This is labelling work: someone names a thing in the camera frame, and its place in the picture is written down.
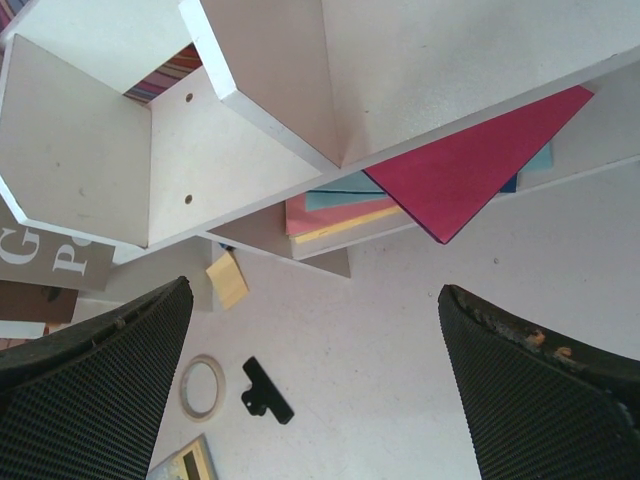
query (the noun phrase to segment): colored paper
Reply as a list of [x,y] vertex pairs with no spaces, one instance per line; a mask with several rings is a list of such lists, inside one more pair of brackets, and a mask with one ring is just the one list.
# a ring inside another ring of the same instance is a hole
[[448,243],[592,96],[570,88],[366,173],[438,242]]
[[307,212],[322,210],[323,208],[339,207],[340,205],[353,205],[355,203],[370,202],[386,198],[387,194],[380,193],[325,193],[310,191],[305,195],[305,209]]
[[396,205],[396,202],[392,199],[385,197],[371,202],[307,212],[304,197],[305,194],[303,193],[286,201],[286,230],[288,235],[294,236],[311,232]]
[[547,143],[542,150],[534,155],[534,157],[522,167],[518,173],[523,172],[539,172],[542,170],[550,170],[553,168],[553,156],[551,155],[551,143]]
[[515,193],[518,188],[518,174],[516,173],[513,177],[509,179],[507,183],[505,183],[500,189],[500,193]]
[[388,217],[389,215],[394,215],[396,213],[401,213],[401,212],[402,212],[402,209],[396,205],[395,207],[385,208],[384,210],[380,210],[378,212],[369,213],[367,215],[362,215],[361,217],[356,217],[351,220],[347,220],[346,222],[336,223],[335,225],[331,225],[330,227],[325,227],[319,230],[313,230],[312,232],[303,233],[301,235],[293,237],[293,240],[296,243],[310,242],[311,240],[316,240],[320,237],[333,235],[338,232],[344,232],[345,230],[349,230],[351,228],[364,225],[366,223],[370,223],[375,220]]
[[387,194],[364,172],[356,172],[308,191],[306,209],[312,212],[323,208],[379,200],[386,196]]

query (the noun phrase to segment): yellow paper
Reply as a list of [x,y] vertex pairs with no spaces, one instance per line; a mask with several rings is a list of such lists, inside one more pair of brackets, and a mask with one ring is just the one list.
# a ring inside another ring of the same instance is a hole
[[225,310],[229,310],[249,293],[238,263],[230,252],[225,252],[207,268],[207,275]]
[[357,227],[358,225],[364,225],[365,223],[388,217],[389,215],[393,215],[394,213],[399,213],[401,211],[402,209],[397,205],[395,207],[385,208],[384,210],[380,210],[378,212],[367,213],[366,215],[352,218],[351,220],[347,220],[345,222],[336,223],[329,227],[324,227],[318,230],[313,230],[312,232],[303,233],[302,235],[297,235],[293,237],[293,241],[296,243],[309,242],[311,240],[316,240],[317,238],[324,237],[325,235],[332,235],[334,233],[343,232],[345,230],[349,230],[350,228]]

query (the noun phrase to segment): white shelf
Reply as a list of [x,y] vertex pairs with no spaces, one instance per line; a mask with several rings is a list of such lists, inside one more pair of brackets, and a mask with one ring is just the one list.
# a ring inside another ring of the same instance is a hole
[[519,191],[590,175],[640,155],[640,63],[597,83],[596,95],[553,138],[553,169],[520,175]]
[[[593,99],[552,140],[553,168],[519,175],[518,192],[498,195],[491,203],[640,160],[640,63],[600,78],[595,84],[599,91]],[[273,217],[267,210],[232,225],[243,225],[243,243],[248,248],[301,260],[416,224],[402,213],[301,244],[290,241],[284,233],[284,219]],[[223,237],[236,234],[228,229],[216,231]]]
[[321,171],[340,164],[321,0],[185,0],[220,100]]
[[[391,158],[640,60],[636,0],[320,1],[181,9],[224,101],[288,148],[293,134],[341,165]],[[337,162],[326,154],[333,131]]]
[[19,35],[0,99],[0,194],[16,220],[146,246],[149,110]]
[[150,245],[205,232],[283,200],[305,182],[322,182],[318,170],[223,105],[204,68],[149,106]]
[[15,34],[119,93],[191,43],[178,0],[29,0],[0,45]]
[[[520,192],[640,155],[640,66],[610,73],[640,61],[636,0],[178,3],[31,0],[0,36],[33,42],[9,48],[1,82],[20,223],[116,245],[117,263],[206,232],[317,260],[413,222],[292,245],[272,206],[606,74]],[[192,36],[203,68],[148,109],[120,98]]]

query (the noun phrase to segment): red paper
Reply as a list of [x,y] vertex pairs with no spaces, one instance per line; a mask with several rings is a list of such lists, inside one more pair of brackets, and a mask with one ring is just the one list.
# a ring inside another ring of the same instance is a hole
[[593,96],[574,87],[365,170],[448,243]]

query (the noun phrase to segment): light blue paper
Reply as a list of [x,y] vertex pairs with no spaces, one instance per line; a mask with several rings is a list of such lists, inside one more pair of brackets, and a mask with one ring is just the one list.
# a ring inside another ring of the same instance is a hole
[[341,205],[353,205],[354,203],[370,202],[386,198],[387,194],[382,193],[320,193],[307,192],[305,195],[305,208],[307,212],[321,210],[329,207],[339,207]]
[[380,200],[387,194],[364,172],[356,172],[307,192],[308,212],[323,208]]
[[522,167],[518,173],[539,172],[553,168],[553,156],[551,155],[551,143],[547,143],[542,150]]

